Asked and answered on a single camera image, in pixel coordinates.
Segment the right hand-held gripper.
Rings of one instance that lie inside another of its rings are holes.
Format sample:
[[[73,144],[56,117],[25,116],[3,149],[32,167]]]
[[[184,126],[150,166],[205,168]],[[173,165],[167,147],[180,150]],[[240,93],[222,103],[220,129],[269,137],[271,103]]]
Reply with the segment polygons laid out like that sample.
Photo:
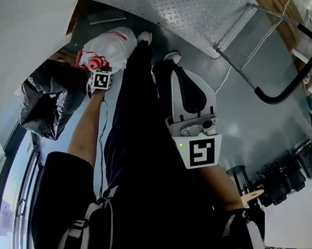
[[[185,167],[217,165],[222,136],[217,133],[218,118],[213,114],[214,91],[200,76],[182,67],[176,67],[170,79],[174,123],[171,119],[165,123]],[[185,117],[195,119],[185,121]]]

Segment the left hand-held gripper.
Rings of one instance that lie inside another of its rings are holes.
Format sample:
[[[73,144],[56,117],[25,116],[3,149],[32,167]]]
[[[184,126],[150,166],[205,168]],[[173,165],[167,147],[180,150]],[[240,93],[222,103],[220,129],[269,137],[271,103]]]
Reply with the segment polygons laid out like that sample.
[[[114,74],[109,71],[93,70],[87,82],[87,96],[89,99],[96,91],[107,91],[113,85]]]

